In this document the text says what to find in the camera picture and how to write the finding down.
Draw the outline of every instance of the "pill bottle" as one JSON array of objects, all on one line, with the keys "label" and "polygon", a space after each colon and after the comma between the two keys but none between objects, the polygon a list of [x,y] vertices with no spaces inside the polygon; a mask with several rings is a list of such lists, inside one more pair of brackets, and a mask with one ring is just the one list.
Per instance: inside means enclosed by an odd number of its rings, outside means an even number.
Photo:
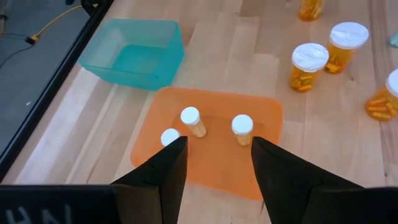
[{"label": "pill bottle", "polygon": [[301,0],[298,17],[303,21],[314,21],[321,15],[323,0]]},{"label": "pill bottle", "polygon": [[198,109],[193,106],[185,108],[181,112],[181,121],[187,125],[192,134],[198,138],[202,138],[206,135],[206,128],[200,119],[200,113]]},{"label": "pill bottle", "polygon": [[312,90],[328,59],[329,53],[322,45],[307,43],[296,47],[292,54],[291,89],[300,93]]},{"label": "pill bottle", "polygon": [[393,71],[370,100],[365,103],[367,114],[378,121],[390,121],[398,112],[398,69]]},{"label": "pill bottle", "polygon": [[329,61],[325,71],[339,74],[352,61],[355,52],[368,40],[369,31],[356,22],[337,24],[329,36]]},{"label": "pill bottle", "polygon": [[232,131],[241,146],[248,146],[251,143],[253,131],[253,120],[246,114],[237,115],[232,120]]},{"label": "pill bottle", "polygon": [[174,128],[169,128],[164,131],[160,137],[160,141],[164,147],[168,146],[171,142],[180,137],[179,131]]}]

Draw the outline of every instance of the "orange plastic mat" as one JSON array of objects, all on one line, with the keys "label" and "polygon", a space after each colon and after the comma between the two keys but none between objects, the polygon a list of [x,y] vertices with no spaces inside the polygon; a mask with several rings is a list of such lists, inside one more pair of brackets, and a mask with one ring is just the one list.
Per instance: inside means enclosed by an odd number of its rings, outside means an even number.
[{"label": "orange plastic mat", "polygon": [[[181,122],[180,113],[198,108],[207,134],[198,139]],[[139,166],[163,148],[160,136],[175,128],[188,136],[188,180],[226,190],[254,200],[262,200],[251,160],[251,147],[240,146],[231,130],[232,119],[247,114],[254,121],[253,136],[279,143],[282,107],[276,100],[260,96],[167,87],[154,97],[146,120],[131,153]]]}]

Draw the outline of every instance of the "wooden surface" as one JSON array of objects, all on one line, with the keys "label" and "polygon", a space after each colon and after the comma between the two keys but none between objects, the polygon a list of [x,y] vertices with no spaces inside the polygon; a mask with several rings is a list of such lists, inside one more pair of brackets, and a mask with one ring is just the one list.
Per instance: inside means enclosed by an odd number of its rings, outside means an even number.
[{"label": "wooden surface", "polygon": [[[281,146],[365,187],[398,184],[398,119],[368,118],[365,100],[398,67],[387,38],[398,1],[325,1],[313,23],[299,0],[116,0],[106,18],[179,21],[186,57],[174,86],[272,96],[284,106]],[[290,55],[326,45],[339,22],[371,31],[342,75],[322,75],[309,93],[288,87]],[[105,83],[74,67],[4,184],[106,184],[129,172],[132,146],[153,93]],[[267,223],[261,202],[187,183],[180,223]]]}]

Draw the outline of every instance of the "white lid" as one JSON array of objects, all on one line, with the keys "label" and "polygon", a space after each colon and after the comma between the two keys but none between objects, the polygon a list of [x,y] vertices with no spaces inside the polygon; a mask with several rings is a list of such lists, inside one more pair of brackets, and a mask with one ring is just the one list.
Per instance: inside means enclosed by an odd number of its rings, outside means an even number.
[{"label": "white lid", "polygon": [[341,49],[353,50],[362,46],[369,38],[369,31],[357,22],[342,22],[330,32],[330,42]]},{"label": "white lid", "polygon": [[398,97],[398,69],[391,72],[388,76],[386,87],[395,97]]},{"label": "white lid", "polygon": [[320,44],[307,43],[294,49],[292,63],[304,72],[316,72],[326,65],[329,52]]},{"label": "white lid", "polygon": [[253,130],[253,120],[246,114],[237,115],[232,120],[232,131],[238,135],[249,134]]},{"label": "white lid", "polygon": [[184,124],[195,125],[200,120],[200,114],[198,109],[194,108],[193,106],[189,106],[181,112],[180,118]]},{"label": "white lid", "polygon": [[178,139],[180,137],[179,131],[174,128],[169,128],[163,132],[162,136],[160,137],[160,141],[162,142],[163,146],[168,146],[171,142]]}]

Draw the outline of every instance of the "translucent blue container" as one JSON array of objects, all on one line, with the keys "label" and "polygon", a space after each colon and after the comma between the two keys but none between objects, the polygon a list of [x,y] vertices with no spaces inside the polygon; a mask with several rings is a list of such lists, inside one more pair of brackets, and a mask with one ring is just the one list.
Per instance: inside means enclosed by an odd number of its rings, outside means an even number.
[{"label": "translucent blue container", "polygon": [[156,91],[173,82],[184,56],[175,21],[111,19],[79,58],[103,80]]}]

